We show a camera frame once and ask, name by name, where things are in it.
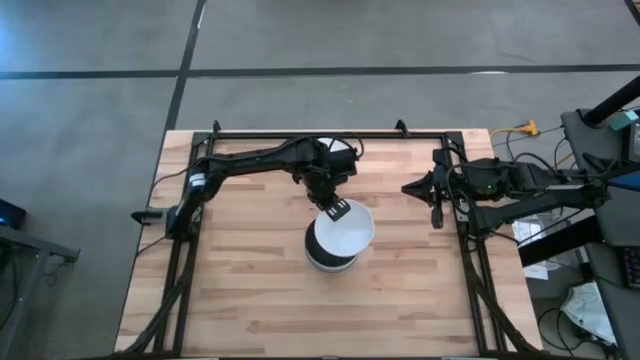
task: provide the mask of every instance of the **gray floor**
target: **gray floor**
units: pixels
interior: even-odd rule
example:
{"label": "gray floor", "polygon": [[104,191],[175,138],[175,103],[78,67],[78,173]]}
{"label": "gray floor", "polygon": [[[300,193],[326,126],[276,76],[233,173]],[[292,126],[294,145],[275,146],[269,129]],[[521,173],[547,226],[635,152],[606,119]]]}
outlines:
{"label": "gray floor", "polygon": [[[0,72],[178,69],[195,3],[4,1]],[[638,63],[639,31],[622,0],[209,0],[192,68]],[[176,127],[551,129],[637,75],[190,79]],[[38,289],[23,358],[112,350],[140,233],[129,213],[145,206],[174,86],[0,80],[0,198],[28,209],[28,232],[82,248]],[[561,136],[513,151],[548,157]]]}

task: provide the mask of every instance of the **wooden table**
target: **wooden table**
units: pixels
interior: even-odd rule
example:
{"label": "wooden table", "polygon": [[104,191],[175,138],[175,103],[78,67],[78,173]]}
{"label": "wooden table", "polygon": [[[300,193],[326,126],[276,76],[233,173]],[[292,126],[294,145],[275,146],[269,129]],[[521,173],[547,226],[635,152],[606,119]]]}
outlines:
{"label": "wooden table", "polygon": [[[157,177],[186,167],[192,134],[167,133]],[[469,159],[493,156],[487,130],[463,134]],[[451,208],[445,206],[444,228],[434,230],[427,205],[400,193],[402,185],[433,168],[431,152],[439,141],[365,141],[358,175],[340,185],[338,194],[371,209],[376,236],[343,273],[323,273],[308,262],[304,232],[318,210],[290,175],[229,178],[207,203],[184,356],[477,355]],[[217,140],[214,150],[281,142]],[[177,204],[183,182],[183,176],[161,182],[150,206]],[[140,246],[162,234],[163,226],[146,227]],[[128,346],[159,307],[170,248],[164,240],[137,259],[116,350]],[[487,248],[502,308],[541,347],[515,245],[494,238]],[[168,328],[170,344],[171,319]]]}

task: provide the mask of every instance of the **yellow cable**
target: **yellow cable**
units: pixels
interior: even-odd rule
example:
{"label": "yellow cable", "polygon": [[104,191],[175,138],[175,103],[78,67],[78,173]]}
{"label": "yellow cable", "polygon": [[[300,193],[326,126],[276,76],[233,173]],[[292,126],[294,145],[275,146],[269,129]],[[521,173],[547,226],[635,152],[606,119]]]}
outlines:
{"label": "yellow cable", "polygon": [[540,131],[538,131],[538,128],[536,127],[536,122],[533,120],[529,120],[527,121],[526,124],[520,125],[514,128],[502,128],[502,129],[493,130],[492,132],[489,133],[489,137],[492,137],[493,135],[498,133],[510,132],[510,131],[522,132],[525,134],[529,134],[530,136],[536,136],[540,134]]}
{"label": "yellow cable", "polygon": [[562,164],[563,162],[565,162],[567,159],[569,159],[569,158],[570,158],[570,157],[572,157],[572,156],[573,156],[573,154],[572,154],[572,153],[567,154],[567,156],[563,157],[562,159],[560,159],[560,160],[558,161],[558,166],[560,166],[560,164]]}
{"label": "yellow cable", "polygon": [[501,133],[501,132],[509,132],[509,131],[522,131],[522,129],[520,128],[503,128],[503,129],[495,129],[492,132],[489,133],[489,136],[493,136],[495,134]]}

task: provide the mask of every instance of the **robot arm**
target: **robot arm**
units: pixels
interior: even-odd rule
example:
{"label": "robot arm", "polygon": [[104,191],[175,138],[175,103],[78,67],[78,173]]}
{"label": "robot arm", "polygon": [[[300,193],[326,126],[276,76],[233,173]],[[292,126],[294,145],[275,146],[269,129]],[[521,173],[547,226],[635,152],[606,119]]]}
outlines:
{"label": "robot arm", "polygon": [[295,183],[302,182],[309,200],[337,221],[350,207],[335,189],[356,174],[357,160],[355,148],[330,151],[328,145],[311,137],[287,140],[270,149],[200,158],[191,167],[180,203],[169,209],[166,237],[175,239],[186,234],[196,210],[213,199],[227,177],[275,170],[292,174]]}
{"label": "robot arm", "polygon": [[[456,209],[468,217],[470,235],[484,238],[502,224],[525,216],[561,206],[597,208],[608,197],[606,181],[582,171],[541,169],[530,163],[488,158],[447,166],[445,151],[434,150],[433,172],[402,187],[402,192],[434,207],[434,228],[442,227],[443,200],[453,201]],[[498,201],[505,197],[519,201],[501,207],[469,208],[471,200]]]}

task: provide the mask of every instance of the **wire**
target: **wire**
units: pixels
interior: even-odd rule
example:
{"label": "wire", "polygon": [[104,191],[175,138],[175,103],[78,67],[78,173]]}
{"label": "wire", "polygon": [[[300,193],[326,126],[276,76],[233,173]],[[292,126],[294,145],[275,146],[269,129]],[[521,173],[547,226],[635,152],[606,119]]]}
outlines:
{"label": "wire", "polygon": [[[554,264],[558,264],[558,265],[560,265],[560,266],[563,266],[563,267],[565,267],[565,268],[567,268],[567,269],[569,269],[569,270],[573,270],[573,271],[575,271],[575,272],[577,272],[577,273],[580,273],[580,274],[582,275],[582,270],[580,270],[580,269],[573,268],[573,267],[571,267],[571,266],[569,266],[569,265],[563,264],[563,263],[561,263],[561,262],[557,262],[557,261],[555,261],[555,260],[545,260],[545,261],[548,261],[548,262],[551,262],[551,263],[554,263]],[[615,287],[617,287],[617,288],[624,288],[624,287],[622,287],[622,286],[620,286],[620,285],[618,285],[618,284],[614,283],[613,281],[611,281],[611,280],[607,280],[607,279],[605,279],[605,278],[603,278],[603,277],[601,277],[601,276],[597,276],[597,275],[595,275],[595,274],[593,274],[592,276],[593,276],[593,278],[594,278],[594,279],[602,280],[602,281],[604,281],[604,282],[606,282],[606,283],[608,283],[608,284],[610,284],[610,285],[613,285],[613,286],[615,286]]]}
{"label": "wire", "polygon": [[556,331],[558,332],[558,335],[560,335],[560,339],[562,340],[562,343],[564,344],[564,348],[561,347],[560,345],[556,345],[553,342],[549,341],[549,339],[547,339],[546,336],[544,336],[544,334],[542,333],[542,330],[540,329],[540,324],[542,323],[542,319],[545,317],[545,315],[551,313],[552,311],[558,311],[558,319],[560,317],[560,315],[562,315],[562,311],[560,311],[560,308],[551,308],[551,309],[547,309],[546,311],[544,311],[539,317],[538,317],[538,331],[540,332],[540,337],[542,338],[542,340],[544,340],[547,344],[551,345],[552,347],[558,349],[558,350],[562,350],[562,351],[568,351],[569,354],[571,354],[571,356],[574,356],[571,351],[575,350],[577,348],[579,348],[582,344],[584,344],[586,341],[580,341],[577,345],[575,345],[572,348],[569,348],[569,346],[567,346],[567,344],[564,342],[564,339],[562,338],[562,335],[560,334],[560,327],[558,326],[558,322],[556,322]]}
{"label": "wire", "polygon": [[7,324],[7,321],[11,318],[11,314],[13,314],[13,310],[18,304],[18,266],[13,258],[11,259],[11,268],[13,269],[13,297],[11,299],[11,304],[7,310],[3,312],[2,320],[0,320],[0,330],[2,330],[2,328]]}
{"label": "wire", "polygon": [[150,248],[150,247],[152,247],[153,245],[155,245],[155,244],[159,243],[160,241],[164,240],[164,239],[165,239],[165,236],[166,236],[166,235],[163,235],[160,239],[158,239],[158,240],[156,240],[156,241],[152,242],[151,244],[149,244],[149,245],[147,245],[147,246],[143,247],[142,249],[138,250],[138,252],[136,253],[136,257],[140,256],[140,254],[142,254],[143,252],[145,252],[147,249],[149,249],[149,248]]}
{"label": "wire", "polygon": [[507,234],[503,234],[503,233],[497,232],[497,231],[495,231],[495,230],[492,230],[492,231],[491,231],[491,233],[492,233],[492,234],[494,234],[494,235],[498,235],[498,236],[500,236],[500,237],[503,237],[503,238],[505,238],[505,239],[507,239],[507,240],[511,240],[511,241],[513,241],[514,243],[518,244],[518,245],[520,245],[520,244],[521,244],[521,242],[520,242],[520,241],[518,241],[516,238],[511,237],[511,236],[509,236],[509,235],[507,235]]}
{"label": "wire", "polygon": [[469,162],[469,160],[467,160],[467,156],[460,150],[451,147],[451,146],[445,146],[442,148],[443,150],[449,150],[452,151],[454,153],[456,153],[456,155],[458,155],[460,157],[460,160],[462,160],[462,162]]}
{"label": "wire", "polygon": [[[547,129],[547,130],[540,131],[540,133],[539,133],[536,137],[539,137],[539,136],[540,136],[540,135],[542,135],[542,134],[546,134],[546,133],[549,133],[549,132],[552,132],[552,131],[560,130],[560,129],[562,129],[562,128],[563,128],[563,126],[562,126],[562,125],[560,125],[560,126],[555,127],[555,128],[551,128],[551,129]],[[511,140],[511,143],[514,143],[514,142],[516,142],[516,141],[520,141],[520,140],[524,140],[524,139],[529,139],[530,137],[531,137],[531,136],[523,136],[523,137],[519,137],[519,138],[516,138],[516,139]],[[507,143],[506,141],[499,142],[499,143],[497,143],[497,144],[494,144],[494,145],[493,145],[493,147],[500,146],[500,145],[504,145],[504,144],[506,144],[506,143]]]}
{"label": "wire", "polygon": [[71,266],[73,267],[75,265],[75,261],[74,262],[61,262],[58,264],[58,266],[56,266],[55,269],[51,270],[48,273],[44,273],[44,276],[47,277],[47,286],[48,287],[53,287],[57,282],[58,282],[58,270],[60,270],[63,266]]}
{"label": "wire", "polygon": [[463,215],[467,215],[469,214],[469,211],[466,210],[462,210],[462,208],[460,207],[460,205],[456,202],[456,198],[453,197],[453,191],[451,190],[451,183],[449,181],[449,178],[451,178],[451,173],[453,172],[453,170],[455,168],[460,168],[462,167],[462,164],[456,164],[453,165],[448,171],[447,171],[447,176],[446,176],[446,184],[447,184],[447,194],[449,195],[449,199],[451,200],[451,204],[453,204],[453,207],[458,210],[461,214]]}
{"label": "wire", "polygon": [[172,177],[176,177],[176,176],[178,176],[178,175],[182,175],[182,174],[186,173],[186,172],[187,172],[187,170],[189,170],[189,169],[191,168],[191,166],[193,166],[193,164],[192,164],[192,165],[187,166],[186,168],[184,168],[184,169],[182,169],[182,170],[178,171],[178,172],[177,172],[177,173],[175,173],[175,174],[165,175],[165,176],[163,176],[163,177],[159,178],[158,180],[156,180],[156,181],[153,183],[153,185],[151,185],[151,191],[153,191],[153,189],[155,189],[155,188],[156,188],[156,186],[158,186],[158,184],[159,184],[161,181],[166,180],[166,179],[169,179],[169,178],[172,178]]}
{"label": "wire", "polygon": [[[357,155],[358,159],[360,159],[362,157],[362,155],[364,155],[364,142],[362,141],[362,138],[360,136],[358,136],[356,133],[352,132],[351,134],[353,134],[353,136],[355,136],[356,139],[358,139],[358,142],[360,143],[360,154]],[[340,138],[338,138],[338,141],[342,141],[342,142],[348,144],[346,141],[344,141],[344,140],[342,140]]]}
{"label": "wire", "polygon": [[556,148],[553,150],[553,167],[556,170],[558,170],[558,150],[560,150],[560,145],[562,145],[565,140],[567,140],[566,136],[558,141],[558,144],[556,144]]}
{"label": "wire", "polygon": [[517,127],[515,128],[502,128],[502,129],[495,129],[492,132],[489,133],[489,137],[492,137],[495,134],[499,134],[502,132],[513,132],[513,131],[521,131],[522,129],[519,129]]}
{"label": "wire", "polygon": [[[561,317],[562,317],[562,311],[558,311],[558,316],[556,316],[556,331],[558,332],[558,337],[560,338],[560,341],[562,342],[562,345],[564,345],[565,349],[567,349],[567,351],[569,352],[569,355],[575,356],[571,352],[571,349],[569,349],[569,345],[567,345],[567,342],[564,341],[564,338],[562,337],[562,331],[560,331],[560,318]],[[578,345],[576,345],[576,347],[573,348],[573,350],[577,349],[578,346],[580,346],[582,344],[584,344],[584,343],[580,342]]]}
{"label": "wire", "polygon": [[523,156],[529,156],[532,157],[538,161],[540,161],[547,169],[549,169],[549,171],[551,171],[554,175],[556,176],[560,176],[560,174],[556,171],[556,169],[553,168],[553,166],[551,166],[545,159],[541,158],[540,156],[534,154],[534,153],[530,153],[530,152],[523,152],[518,154],[513,161],[518,161],[519,158],[523,157]]}
{"label": "wire", "polygon": [[565,155],[562,159],[560,159],[560,161],[558,161],[558,164],[556,165],[556,169],[558,168],[558,166],[560,166],[560,164],[562,164],[563,162],[567,161],[572,156],[573,156],[573,154],[569,153],[569,154]]}
{"label": "wire", "polygon": [[509,153],[509,158],[510,158],[511,160],[514,160],[514,157],[513,157],[513,151],[511,151],[511,143],[509,142],[509,141],[511,141],[511,135],[512,135],[512,134],[513,134],[513,131],[509,131],[509,133],[507,133],[507,141],[506,141],[506,144],[507,144],[507,153]]}

